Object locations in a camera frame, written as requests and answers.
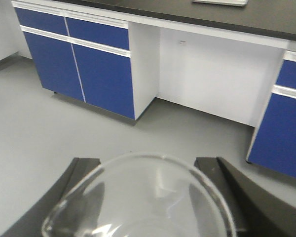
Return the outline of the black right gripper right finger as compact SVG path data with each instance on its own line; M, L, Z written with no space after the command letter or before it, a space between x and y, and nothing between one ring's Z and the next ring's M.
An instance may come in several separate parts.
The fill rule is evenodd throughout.
M296 208L277 198L222 157L197 157L225 198L239 237L296 237Z

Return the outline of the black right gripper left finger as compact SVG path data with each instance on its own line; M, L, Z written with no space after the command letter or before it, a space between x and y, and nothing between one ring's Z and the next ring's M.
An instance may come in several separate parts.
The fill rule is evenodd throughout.
M43 222L58 201L92 169L101 164L98 158L73 158L52 187L11 227L3 237L40 237Z

